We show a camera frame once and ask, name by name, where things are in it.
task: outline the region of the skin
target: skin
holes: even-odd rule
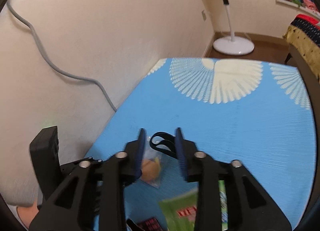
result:
[[[31,207],[17,207],[18,215],[22,221],[22,223],[29,228],[31,221],[35,218],[36,214],[38,214],[39,210],[37,208],[37,201],[34,201]]]

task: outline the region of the electric fan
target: electric fan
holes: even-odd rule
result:
[[[251,53],[254,49],[253,42],[246,38],[235,36],[235,31],[231,26],[229,1],[223,0],[223,5],[225,6],[227,12],[230,36],[215,40],[213,43],[214,49],[227,55],[246,55]]]

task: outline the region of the blue gripper pad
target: blue gripper pad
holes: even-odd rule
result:
[[[135,169],[135,178],[136,180],[140,178],[141,176],[141,163],[142,163],[142,157],[144,152],[144,147],[146,143],[147,134],[145,129],[141,128],[139,137],[138,137],[138,150],[137,154],[135,156],[135,162],[134,162],[134,169]]]
[[[185,181],[188,176],[188,168],[187,168],[187,159],[183,152],[183,136],[180,128],[176,129],[176,136],[174,138],[174,144],[176,146],[177,159],[179,161],[179,167],[181,170],[181,174],[184,177]]]

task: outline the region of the wall outlet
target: wall outlet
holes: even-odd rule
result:
[[[203,21],[207,20],[207,16],[205,15],[204,10],[202,10],[201,14],[202,14]]]

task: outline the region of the fan base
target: fan base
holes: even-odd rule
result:
[[[254,44],[243,37],[235,37],[235,41],[231,41],[231,36],[222,37],[214,41],[213,47],[216,51],[227,55],[246,55],[254,49]]]

